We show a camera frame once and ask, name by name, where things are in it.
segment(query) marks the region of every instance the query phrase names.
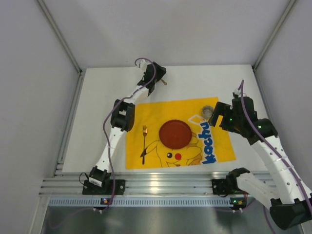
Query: red plate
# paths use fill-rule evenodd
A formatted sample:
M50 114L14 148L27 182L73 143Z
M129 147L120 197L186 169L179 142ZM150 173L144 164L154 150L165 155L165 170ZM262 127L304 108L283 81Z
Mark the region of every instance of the red plate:
M192 130L181 120L169 120L159 130L161 143L170 149L181 149L187 146L192 139Z

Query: pikachu ear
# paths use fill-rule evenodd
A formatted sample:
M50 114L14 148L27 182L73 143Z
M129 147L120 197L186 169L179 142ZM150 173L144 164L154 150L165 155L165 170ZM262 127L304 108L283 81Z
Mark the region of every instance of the pikachu ear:
M150 151L152 151L153 149L156 148L157 144L158 144L158 140L154 141L153 143L151 143L149 146L146 147L146 153L148 154Z

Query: metal floor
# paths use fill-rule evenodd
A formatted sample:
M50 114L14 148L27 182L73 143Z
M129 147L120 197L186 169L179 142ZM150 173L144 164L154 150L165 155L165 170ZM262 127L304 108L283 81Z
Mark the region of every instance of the metal floor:
M103 214L91 208L49 207L42 234L270 234L263 208L255 202L243 213L209 207L114 207ZM299 234L301 228L277 234Z

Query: red dot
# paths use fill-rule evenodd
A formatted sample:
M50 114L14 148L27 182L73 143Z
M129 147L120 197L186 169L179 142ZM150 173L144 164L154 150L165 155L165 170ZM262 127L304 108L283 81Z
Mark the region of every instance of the red dot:
M182 155L181 154L175 154L175 158L176 158L176 160L180 160L182 158Z

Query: metal frame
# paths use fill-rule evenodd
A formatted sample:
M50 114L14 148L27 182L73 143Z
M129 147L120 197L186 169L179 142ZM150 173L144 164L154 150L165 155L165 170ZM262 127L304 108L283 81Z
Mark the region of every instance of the metal frame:
M44 16L46 17L48 23L50 24L52 31L55 33L56 37L58 38L62 48L64 49L65 53L67 54L68 58L70 59L72 65L76 69L76 71L80 74L82 69L80 68L79 64L77 63L72 51L70 50L65 38L63 37L61 31L59 30L59 27L55 23L48 7L46 6L45 2L43 0L36 0L36 3L38 4L39 8L43 12Z
M53 171L51 171L50 178L45 178L42 183L42 187L39 193L39 202L37 205L37 210L31 225L31 229L29 233L41 233L41 229L43 226L43 221L45 217L45 213L47 211L47 206L51 203L50 198L54 200L65 200L65 196L70 196L73 199L85 199L90 200L91 196L83 196L82 194L82 185L78 182L79 174L69 174L62 172L62 166L64 161L64 155L66 153L69 135L71 132L73 119L75 116L79 96L81 93L81 88L84 79L84 72L80 68L77 63L74 55L72 54L66 40L64 39L61 31L59 30L57 24L55 23L51 13L49 12L44 0L36 0L38 6L42 10L45 15L48 23L50 24L53 32L57 36L60 44L62 45L65 53L69 57L72 65L77 70L79 77L77 80L77 85L75 88L74 96L72 99L70 111L68 114L68 118L66 121L66 126L64 129L64 134L61 140L60 148L58 151L58 155L55 160L55 167ZM293 10L297 0L289 0L289 3L282 14L280 20L278 21L276 27L274 28L271 36L266 42L263 50L261 51L258 59L253 65L253 72L255 74L256 80L258 82L258 77L256 75L256 70L259 64L262 62L264 56L269 50L270 46L274 42L274 39L280 32L281 27L285 24L286 19L290 15ZM263 91L261 86L258 86L260 89L260 93L262 95L262 99L264 100L265 106L266 100L263 97ZM254 172L255 176L262 181L266 181L270 186L275 186L273 180L269 173L267 172ZM178 198L190 198L193 199L202 199L211 198L215 199L215 195L212 193L212 185L211 179L213 178L224 178L226 173L121 173L117 174L117 178L123 178L126 180L127 192L124 197L133 199L134 197L140 197L141 199L148 198L168 198L168 199L178 199ZM304 224L302 225L304 230L312 230L311 225Z
M266 44L265 44L264 48L262 49L262 51L261 51L258 59L256 60L255 64L253 65L254 73L257 70L259 64L262 62L264 56L268 52L270 46L273 44L276 36L280 32L282 26L285 24L286 20L288 19L289 15L291 14L291 12L294 9L294 6L296 5L297 2L298 2L298 0L290 0L288 2L288 5L286 6L282 16L280 17L279 21L277 22L271 36L269 37L268 41L266 42Z

